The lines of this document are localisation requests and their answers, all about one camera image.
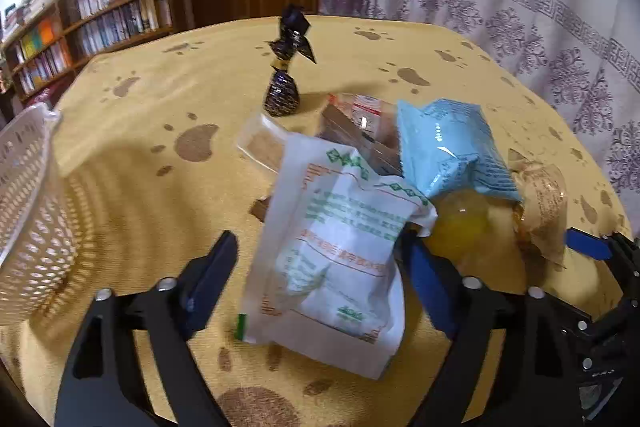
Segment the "bookshelf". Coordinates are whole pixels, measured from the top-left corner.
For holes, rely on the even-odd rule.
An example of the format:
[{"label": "bookshelf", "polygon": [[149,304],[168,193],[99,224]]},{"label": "bookshelf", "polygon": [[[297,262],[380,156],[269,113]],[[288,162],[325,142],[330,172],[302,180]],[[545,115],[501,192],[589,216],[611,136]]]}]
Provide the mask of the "bookshelf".
[{"label": "bookshelf", "polygon": [[13,32],[2,50],[26,102],[56,83],[70,85],[95,55],[185,29],[183,0],[54,0]]}]

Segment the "yellow tablecloth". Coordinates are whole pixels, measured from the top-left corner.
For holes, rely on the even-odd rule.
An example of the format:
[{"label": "yellow tablecloth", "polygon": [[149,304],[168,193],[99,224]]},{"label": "yellow tablecloth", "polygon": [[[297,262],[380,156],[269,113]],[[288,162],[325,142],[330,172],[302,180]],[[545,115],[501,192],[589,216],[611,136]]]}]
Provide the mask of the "yellow tablecloth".
[{"label": "yellow tablecloth", "polygon": [[[514,148],[557,165],[567,184],[568,224],[587,232],[629,234],[606,178],[564,121],[471,42],[447,29],[414,23],[311,17],[318,64],[293,60],[302,107],[279,122],[312,134],[328,92],[369,94],[415,105],[439,97],[482,109],[503,157]],[[262,224],[248,213],[271,179],[236,149],[242,124],[260,110],[271,68],[267,40],[275,18],[210,26],[100,55],[60,102],[54,140],[78,230],[79,257],[46,308],[1,330],[0,353],[28,400],[52,423],[66,356],[97,289],[144,291],[205,254],[229,229],[239,261],[209,327],[190,342],[195,360],[230,420],[249,426],[405,425],[433,381],[449,342],[431,328],[405,284],[406,330],[389,369],[366,380],[278,346],[233,339],[244,279]],[[479,255],[492,287],[523,291],[522,261],[504,230],[502,251]],[[602,263],[567,251],[565,269],[543,266],[546,290],[592,314],[620,291]],[[172,417],[148,339],[137,336],[156,411]],[[467,417],[490,390],[500,336]]]}]

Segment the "blue snack bag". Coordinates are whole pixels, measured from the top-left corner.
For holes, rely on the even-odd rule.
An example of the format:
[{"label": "blue snack bag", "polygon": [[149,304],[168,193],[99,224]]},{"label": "blue snack bag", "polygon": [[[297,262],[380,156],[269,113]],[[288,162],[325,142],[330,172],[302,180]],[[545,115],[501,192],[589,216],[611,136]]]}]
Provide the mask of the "blue snack bag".
[{"label": "blue snack bag", "polygon": [[401,100],[398,133],[404,177],[427,198],[471,187],[520,201],[479,105],[441,98],[419,109]]}]

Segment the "plastic wrapper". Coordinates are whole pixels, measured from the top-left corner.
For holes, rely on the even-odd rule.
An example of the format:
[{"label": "plastic wrapper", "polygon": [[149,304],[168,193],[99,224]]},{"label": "plastic wrapper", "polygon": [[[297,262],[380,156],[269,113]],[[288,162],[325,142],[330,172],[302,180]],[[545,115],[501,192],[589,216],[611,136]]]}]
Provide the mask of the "plastic wrapper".
[{"label": "plastic wrapper", "polygon": [[288,134],[267,115],[258,113],[244,124],[237,146],[256,163],[277,174]]},{"label": "plastic wrapper", "polygon": [[441,98],[423,108],[398,102],[405,179],[426,197],[473,188],[520,201],[479,105]]},{"label": "plastic wrapper", "polygon": [[271,116],[293,114],[300,106],[298,88],[293,77],[289,75],[289,63],[297,52],[315,63],[311,44],[305,37],[310,26],[302,13],[302,7],[289,4],[282,11],[280,37],[269,42],[269,47],[275,55],[271,63],[274,71],[262,104]]},{"label": "plastic wrapper", "polygon": [[242,299],[239,337],[378,378],[404,331],[392,250],[433,205],[358,151],[291,133]]},{"label": "plastic wrapper", "polygon": [[377,174],[402,176],[398,149],[364,134],[337,106],[327,105],[320,115],[318,137],[355,147]]},{"label": "plastic wrapper", "polygon": [[521,250],[532,248],[564,266],[567,197],[564,176],[555,165],[530,161],[509,151],[509,168],[522,195],[514,211],[515,232]]},{"label": "plastic wrapper", "polygon": [[329,94],[329,104],[340,109],[364,134],[389,149],[398,150],[395,105],[372,96],[348,92]]}]

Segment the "white laundry basket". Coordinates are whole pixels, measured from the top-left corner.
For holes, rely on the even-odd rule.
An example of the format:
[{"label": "white laundry basket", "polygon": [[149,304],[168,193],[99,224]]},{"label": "white laundry basket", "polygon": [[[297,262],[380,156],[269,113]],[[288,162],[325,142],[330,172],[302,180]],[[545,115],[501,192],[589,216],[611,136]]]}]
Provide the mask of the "white laundry basket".
[{"label": "white laundry basket", "polygon": [[0,132],[0,325],[27,318],[76,257],[52,155],[59,119],[37,103]]}]

